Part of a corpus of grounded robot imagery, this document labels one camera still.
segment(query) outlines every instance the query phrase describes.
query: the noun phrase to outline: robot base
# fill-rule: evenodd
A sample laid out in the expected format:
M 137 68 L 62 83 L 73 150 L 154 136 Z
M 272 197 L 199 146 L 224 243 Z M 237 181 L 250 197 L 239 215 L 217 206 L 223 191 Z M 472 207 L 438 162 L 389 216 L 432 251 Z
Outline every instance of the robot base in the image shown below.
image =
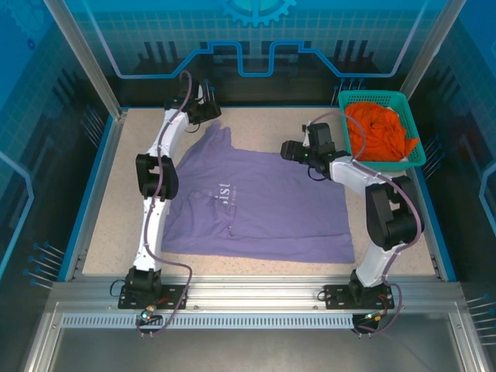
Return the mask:
M 173 310 L 183 293 L 184 285 L 162 285 L 160 282 L 160 270 L 148 271 L 137 270 L 133 267 L 126 276 L 125 284 L 121 288 L 118 308 L 143 310 L 148 306 L 154 306 L 158 310 Z M 184 296 L 179 309 L 186 308 Z
M 380 284 L 365 288 L 355 270 L 348 285 L 326 285 L 324 295 L 325 308 L 328 310 L 384 310 L 383 299 L 386 301 L 387 310 L 394 308 L 391 287 Z
M 136 295 L 132 291 L 126 290 L 126 286 L 123 285 L 117 307 L 120 309 L 143 310 L 148 305 L 156 305 L 157 310 L 174 310 L 183 290 L 184 285 L 162 285 L 160 296 L 155 300 L 147 298 L 143 294 Z M 179 305 L 179 310 L 184 309 L 186 309 L 186 298 Z

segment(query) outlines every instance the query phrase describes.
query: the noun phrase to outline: mounting plate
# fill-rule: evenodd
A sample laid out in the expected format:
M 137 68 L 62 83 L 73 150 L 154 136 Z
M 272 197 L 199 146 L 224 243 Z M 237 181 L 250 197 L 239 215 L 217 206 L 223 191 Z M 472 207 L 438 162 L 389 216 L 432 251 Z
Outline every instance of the mounting plate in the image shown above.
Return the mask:
M 162 298 L 166 298 L 166 301 L 162 301 L 157 304 L 157 310 L 174 310 L 181 293 L 183 293 L 184 285 L 162 285 L 160 297 L 158 301 Z M 186 308 L 186 301 L 188 299 L 188 293 L 184 296 L 183 301 L 179 305 L 179 310 L 184 310 Z M 121 309 L 134 309 L 143 310 L 146 306 L 152 305 L 153 301 L 150 299 L 144 300 L 140 298 L 139 295 L 135 295 L 132 292 L 128 292 L 126 286 L 123 285 L 121 288 L 121 293 L 119 296 L 118 308 Z
M 390 295 L 391 298 L 387 300 L 387 310 L 394 308 L 394 299 L 391 287 L 381 286 L 379 295 Z M 344 285 L 325 285 L 325 308 L 327 310 L 381 310 L 384 304 L 379 298 L 373 301 L 368 301 L 362 305 L 357 305 L 353 300 L 350 288 L 347 284 Z

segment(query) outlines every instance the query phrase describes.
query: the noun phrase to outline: orange cloth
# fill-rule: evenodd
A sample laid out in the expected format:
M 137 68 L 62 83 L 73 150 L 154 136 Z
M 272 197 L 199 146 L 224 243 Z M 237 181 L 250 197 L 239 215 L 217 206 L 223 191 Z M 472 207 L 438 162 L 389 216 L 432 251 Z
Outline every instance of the orange cloth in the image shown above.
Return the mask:
M 367 147 L 358 160 L 399 161 L 407 157 L 419 143 L 418 138 L 406 139 L 396 112 L 373 102 L 357 102 L 348 105 L 346 114 L 358 121 L 365 132 Z M 357 124 L 347 119 L 351 150 L 358 153 L 362 148 L 362 136 Z

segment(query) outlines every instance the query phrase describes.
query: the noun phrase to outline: white vent strip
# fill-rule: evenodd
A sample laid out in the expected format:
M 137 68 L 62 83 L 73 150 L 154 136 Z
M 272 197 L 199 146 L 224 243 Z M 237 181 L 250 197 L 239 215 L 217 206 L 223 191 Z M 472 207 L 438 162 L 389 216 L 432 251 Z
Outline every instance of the white vent strip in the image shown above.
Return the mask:
M 67 314 L 63 328 L 132 329 L 137 314 Z M 144 329 L 162 326 L 158 319 Z M 172 329 L 352 329 L 351 315 L 340 314 L 178 314 L 170 324 Z

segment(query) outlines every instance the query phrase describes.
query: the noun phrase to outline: beige work surface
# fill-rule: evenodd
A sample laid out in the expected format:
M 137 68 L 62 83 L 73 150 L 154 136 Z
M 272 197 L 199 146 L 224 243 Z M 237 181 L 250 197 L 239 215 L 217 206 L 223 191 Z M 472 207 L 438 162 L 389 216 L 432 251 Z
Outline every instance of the beige work surface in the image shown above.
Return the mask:
M 328 108 L 224 108 L 220 120 L 232 132 L 232 144 L 237 149 L 278 153 L 286 140 L 302 140 L 301 124 L 327 112 Z M 151 146 L 164 118 L 158 108 L 131 108 L 122 129 L 112 170 L 91 238 L 83 274 L 123 275 L 133 265 L 143 217 L 143 200 L 138 191 L 135 158 Z M 344 149 L 340 118 L 325 119 L 331 126 L 336 149 Z M 195 134 L 185 133 L 174 156 L 178 164 L 186 150 L 200 139 L 210 122 Z M 182 262 L 195 274 L 218 275 L 332 275 L 349 274 L 357 267 L 367 250 L 369 236 L 365 223 L 365 201 L 346 189 L 346 205 L 350 224 L 355 264 L 299 263 L 275 260 L 255 260 L 221 256 L 200 256 L 163 253 L 167 260 Z M 184 269 L 164 267 L 163 274 L 185 274 Z M 434 274 L 424 237 L 406 250 L 391 268 L 391 274 Z

